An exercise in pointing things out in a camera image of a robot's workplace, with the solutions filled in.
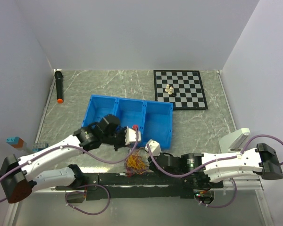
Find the white wall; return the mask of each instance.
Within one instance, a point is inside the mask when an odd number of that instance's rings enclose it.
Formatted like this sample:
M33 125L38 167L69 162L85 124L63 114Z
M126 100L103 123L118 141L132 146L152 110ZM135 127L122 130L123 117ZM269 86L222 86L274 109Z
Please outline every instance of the white wall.
M223 68L222 81L238 128L283 140L283 0L259 2ZM281 145L260 141L283 160ZM283 226L283 180L262 183L275 225Z
M0 0L0 168L16 153L7 137L34 142L51 81L48 60L16 3ZM0 225L7 208L7 202L0 204Z
M221 69L258 0L16 0L53 68Z

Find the blue compartment tray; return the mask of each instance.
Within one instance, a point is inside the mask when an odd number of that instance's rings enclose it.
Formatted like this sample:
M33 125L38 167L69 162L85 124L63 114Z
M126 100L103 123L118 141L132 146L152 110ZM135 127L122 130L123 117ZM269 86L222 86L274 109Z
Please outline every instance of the blue compartment tray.
M142 146L153 139L159 142L161 148L169 148L172 111L172 103L92 95L82 127L99 122L107 114L113 114L120 119L121 127L138 125Z

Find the marker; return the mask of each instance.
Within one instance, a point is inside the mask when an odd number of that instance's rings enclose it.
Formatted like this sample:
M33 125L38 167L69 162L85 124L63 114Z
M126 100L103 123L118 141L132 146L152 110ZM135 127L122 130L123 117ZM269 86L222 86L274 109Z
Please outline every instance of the marker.
M63 75L61 71L55 72L56 87L57 87L57 102L59 104L64 102L63 98Z

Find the chess piece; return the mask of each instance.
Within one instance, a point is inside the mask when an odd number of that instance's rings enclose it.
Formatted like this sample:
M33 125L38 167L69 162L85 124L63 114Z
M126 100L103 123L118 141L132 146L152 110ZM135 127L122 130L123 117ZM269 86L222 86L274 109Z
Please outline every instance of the chess piece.
M171 86L171 87L169 88L168 94L169 94L169 95L172 95L172 93L174 93L174 89L173 89L173 87Z
M169 87L170 87L170 85L167 84L167 85L166 85L166 88L165 88L165 92L169 92Z
M169 88L168 94L169 94L171 97L175 97L175 96L176 96L176 93L174 92L174 89L173 89L172 86Z

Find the black and white checkered board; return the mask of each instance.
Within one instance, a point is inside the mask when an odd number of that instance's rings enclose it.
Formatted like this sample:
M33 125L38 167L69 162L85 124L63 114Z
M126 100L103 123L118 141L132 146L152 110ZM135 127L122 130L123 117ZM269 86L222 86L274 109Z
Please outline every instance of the black and white checkered board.
M174 88L176 97L165 92ZM173 110L205 110L208 108L199 71L154 71L155 100L173 103Z

